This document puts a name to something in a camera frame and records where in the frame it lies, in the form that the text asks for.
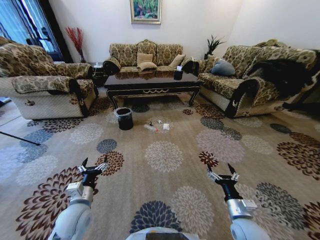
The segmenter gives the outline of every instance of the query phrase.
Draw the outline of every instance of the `floral patterned rug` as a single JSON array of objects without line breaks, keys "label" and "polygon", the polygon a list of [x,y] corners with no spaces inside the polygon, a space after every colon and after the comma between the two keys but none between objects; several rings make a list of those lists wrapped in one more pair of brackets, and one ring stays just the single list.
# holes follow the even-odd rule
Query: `floral patterned rug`
[{"label": "floral patterned rug", "polygon": [[[47,239],[68,205],[66,187],[82,179],[76,166],[87,157],[99,165],[105,156],[109,167],[97,179],[87,239],[124,240],[161,226],[231,240],[223,190],[207,177],[207,164],[227,174],[227,163],[240,173],[236,189],[256,202],[254,220],[271,239],[320,239],[319,119],[287,111],[229,119],[200,96],[189,107],[190,96],[180,94],[122,100],[134,121],[122,131],[105,96],[85,119],[18,117],[0,126],[41,143],[1,136],[2,239]],[[0,120],[19,113],[0,110]],[[159,132],[144,128],[150,121]]]}]

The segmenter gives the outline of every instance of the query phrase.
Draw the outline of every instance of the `red decorative branches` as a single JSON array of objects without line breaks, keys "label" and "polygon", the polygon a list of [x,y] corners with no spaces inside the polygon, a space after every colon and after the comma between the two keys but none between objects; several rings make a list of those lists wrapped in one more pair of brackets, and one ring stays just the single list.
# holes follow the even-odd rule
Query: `red decorative branches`
[{"label": "red decorative branches", "polygon": [[80,28],[76,27],[66,27],[65,28],[66,33],[68,34],[69,38],[72,40],[75,49],[80,52],[82,52],[82,42],[84,39],[84,33]]}]

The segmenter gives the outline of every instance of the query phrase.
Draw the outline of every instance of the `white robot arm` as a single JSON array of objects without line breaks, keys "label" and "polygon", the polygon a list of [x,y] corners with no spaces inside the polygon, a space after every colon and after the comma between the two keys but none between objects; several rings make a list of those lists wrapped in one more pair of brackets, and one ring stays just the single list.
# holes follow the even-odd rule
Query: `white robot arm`
[{"label": "white robot arm", "polygon": [[82,240],[92,221],[91,203],[95,189],[95,178],[107,169],[107,159],[95,167],[86,167],[88,158],[78,170],[83,175],[82,182],[73,182],[66,188],[70,204],[55,221],[49,240]]},{"label": "white robot arm", "polygon": [[251,219],[251,213],[257,208],[253,200],[243,199],[235,188],[239,174],[228,164],[231,176],[218,175],[208,166],[208,176],[222,186],[232,224],[230,231],[234,240],[271,240],[266,231]]}]

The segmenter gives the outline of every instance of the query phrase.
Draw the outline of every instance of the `blue pillow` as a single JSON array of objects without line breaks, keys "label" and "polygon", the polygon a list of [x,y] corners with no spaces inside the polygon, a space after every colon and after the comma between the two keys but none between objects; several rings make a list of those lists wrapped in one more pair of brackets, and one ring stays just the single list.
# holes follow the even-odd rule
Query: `blue pillow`
[{"label": "blue pillow", "polygon": [[211,68],[210,73],[220,76],[232,76],[235,75],[236,71],[231,63],[225,60],[219,60],[213,68]]}]

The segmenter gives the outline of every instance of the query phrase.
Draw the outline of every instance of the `floral upholstered sofa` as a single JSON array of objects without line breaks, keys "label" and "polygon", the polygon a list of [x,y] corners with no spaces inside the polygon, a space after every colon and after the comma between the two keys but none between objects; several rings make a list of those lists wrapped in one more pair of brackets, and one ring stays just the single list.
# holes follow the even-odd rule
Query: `floral upholstered sofa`
[{"label": "floral upholstered sofa", "polygon": [[[103,62],[104,71],[109,75],[118,72],[138,73],[137,53],[153,54],[152,62],[157,66],[157,72],[174,71],[169,66],[178,54],[183,54],[183,47],[180,44],[156,44],[149,40],[143,40],[137,44],[112,43],[109,47],[110,57]],[[186,72],[192,72],[192,60],[185,57],[181,65]]]},{"label": "floral upholstered sofa", "polygon": [[[292,102],[298,94],[310,89],[319,74],[319,53],[308,49],[275,46],[230,46],[223,59],[235,68],[234,76],[219,76],[210,69],[220,60],[209,55],[207,60],[198,61],[196,73],[201,81],[200,93],[220,107],[227,117],[260,115],[282,109],[284,101]],[[301,93],[281,99],[275,85],[261,77],[248,75],[253,65],[259,61],[289,59],[302,63],[310,71],[312,85],[305,86]]]},{"label": "floral upholstered sofa", "polygon": [[25,119],[87,117],[98,97],[87,63],[54,64],[39,46],[0,47],[0,96],[10,97]]}]

